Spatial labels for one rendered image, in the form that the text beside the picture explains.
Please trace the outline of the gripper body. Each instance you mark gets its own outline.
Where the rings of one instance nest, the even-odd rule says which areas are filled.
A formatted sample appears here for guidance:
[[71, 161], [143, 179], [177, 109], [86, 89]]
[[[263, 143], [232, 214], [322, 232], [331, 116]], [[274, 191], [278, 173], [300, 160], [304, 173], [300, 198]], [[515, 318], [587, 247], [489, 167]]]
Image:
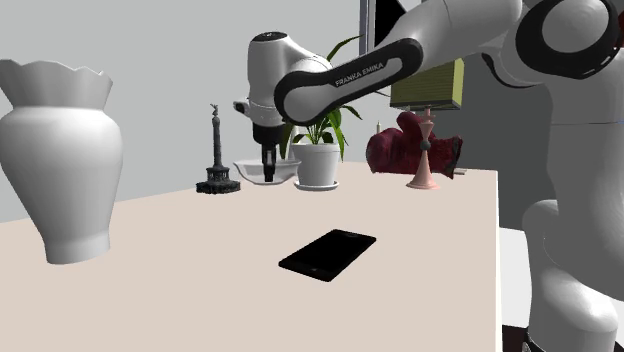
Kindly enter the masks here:
[[252, 124], [253, 139], [260, 145], [278, 145], [283, 141], [285, 124], [267, 127], [259, 124]]

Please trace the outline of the white scalloped vase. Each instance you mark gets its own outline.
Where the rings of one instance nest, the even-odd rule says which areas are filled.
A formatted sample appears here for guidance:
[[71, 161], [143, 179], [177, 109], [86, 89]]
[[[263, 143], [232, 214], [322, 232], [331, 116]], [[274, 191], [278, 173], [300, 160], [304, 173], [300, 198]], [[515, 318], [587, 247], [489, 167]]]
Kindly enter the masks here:
[[104, 111], [104, 72], [55, 61], [0, 59], [0, 168], [42, 237], [50, 264], [93, 259], [110, 248], [123, 166], [118, 124]]

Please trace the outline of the green plant in white pot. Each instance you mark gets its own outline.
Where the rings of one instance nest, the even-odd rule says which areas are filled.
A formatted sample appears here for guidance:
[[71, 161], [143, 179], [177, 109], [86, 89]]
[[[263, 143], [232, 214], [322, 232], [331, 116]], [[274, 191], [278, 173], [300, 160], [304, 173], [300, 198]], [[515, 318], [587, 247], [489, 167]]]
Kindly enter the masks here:
[[283, 53], [288, 64], [275, 87], [275, 107], [290, 124], [304, 126], [309, 139], [307, 144], [291, 144], [300, 161], [298, 186], [332, 189], [345, 148], [338, 110], [389, 85], [402, 70], [402, 60], [392, 47], [384, 47], [334, 67], [289, 37], [284, 39]]

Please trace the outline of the pink lamp with olive shade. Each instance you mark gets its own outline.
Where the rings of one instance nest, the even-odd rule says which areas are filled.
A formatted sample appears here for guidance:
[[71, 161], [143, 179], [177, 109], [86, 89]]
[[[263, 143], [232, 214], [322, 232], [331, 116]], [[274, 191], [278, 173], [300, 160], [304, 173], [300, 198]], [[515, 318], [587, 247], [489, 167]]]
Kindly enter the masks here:
[[459, 110], [462, 105], [465, 63], [462, 58], [419, 72], [391, 85], [389, 106], [410, 112], [419, 112], [423, 142], [419, 145], [421, 157], [418, 170], [407, 184], [414, 189], [438, 189], [428, 158], [430, 134], [434, 128], [433, 111]]

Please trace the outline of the dark window with grey frame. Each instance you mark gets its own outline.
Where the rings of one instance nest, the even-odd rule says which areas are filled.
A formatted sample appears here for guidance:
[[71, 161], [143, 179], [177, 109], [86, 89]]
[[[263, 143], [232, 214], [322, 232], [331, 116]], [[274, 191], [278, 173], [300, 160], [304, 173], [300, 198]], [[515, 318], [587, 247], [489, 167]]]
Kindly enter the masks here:
[[426, 0], [359, 0], [359, 54], [374, 49], [407, 11]]

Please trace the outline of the dark red oven mitt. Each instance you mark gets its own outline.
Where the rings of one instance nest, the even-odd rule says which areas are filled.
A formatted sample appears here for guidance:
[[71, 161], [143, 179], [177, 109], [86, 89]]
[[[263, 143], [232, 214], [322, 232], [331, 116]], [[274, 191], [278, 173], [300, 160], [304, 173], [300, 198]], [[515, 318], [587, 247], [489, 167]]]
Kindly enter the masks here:
[[[399, 129], [387, 128], [373, 135], [366, 147], [366, 161], [372, 173], [414, 175], [421, 159], [420, 144], [424, 141], [419, 124], [424, 119], [412, 112], [402, 112], [396, 119]], [[429, 166], [432, 173], [453, 179], [461, 155], [463, 139], [437, 138], [434, 132], [428, 138]]]

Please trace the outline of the dark column statue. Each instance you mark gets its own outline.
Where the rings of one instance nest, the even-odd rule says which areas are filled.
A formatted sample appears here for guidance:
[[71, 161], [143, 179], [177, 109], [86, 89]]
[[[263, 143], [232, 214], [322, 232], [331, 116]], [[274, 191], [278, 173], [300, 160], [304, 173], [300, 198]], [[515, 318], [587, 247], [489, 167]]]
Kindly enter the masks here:
[[222, 146], [220, 139], [220, 119], [218, 105], [213, 108], [213, 165], [206, 169], [207, 179], [196, 184], [196, 192], [204, 194], [227, 194], [241, 190], [240, 182], [229, 177], [230, 169], [222, 164]]

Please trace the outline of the white bowl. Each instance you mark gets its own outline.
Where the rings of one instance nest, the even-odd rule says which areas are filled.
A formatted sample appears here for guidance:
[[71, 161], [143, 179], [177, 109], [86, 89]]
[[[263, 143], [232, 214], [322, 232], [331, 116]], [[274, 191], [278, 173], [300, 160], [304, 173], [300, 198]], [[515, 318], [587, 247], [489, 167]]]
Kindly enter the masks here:
[[286, 182], [297, 174], [300, 165], [298, 160], [277, 160], [272, 181], [266, 181], [264, 167], [260, 159], [235, 161], [239, 175], [255, 185], [278, 185]]

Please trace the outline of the black phone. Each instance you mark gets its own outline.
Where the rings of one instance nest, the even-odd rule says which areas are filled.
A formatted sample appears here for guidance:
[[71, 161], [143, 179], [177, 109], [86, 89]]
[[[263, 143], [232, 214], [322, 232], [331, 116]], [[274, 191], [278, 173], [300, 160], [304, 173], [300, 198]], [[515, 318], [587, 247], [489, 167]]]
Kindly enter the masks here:
[[373, 236], [333, 229], [281, 259], [278, 266], [331, 282], [376, 241]]

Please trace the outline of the beige table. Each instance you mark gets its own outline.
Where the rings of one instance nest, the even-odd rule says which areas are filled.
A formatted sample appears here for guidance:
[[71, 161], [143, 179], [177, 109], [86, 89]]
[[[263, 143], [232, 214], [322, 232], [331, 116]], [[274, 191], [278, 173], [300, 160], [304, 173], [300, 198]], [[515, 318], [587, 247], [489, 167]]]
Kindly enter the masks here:
[[[332, 191], [123, 201], [63, 266], [2, 223], [0, 352], [502, 352], [497, 173], [407, 184], [347, 162]], [[278, 266], [333, 229], [377, 241], [331, 282]]]

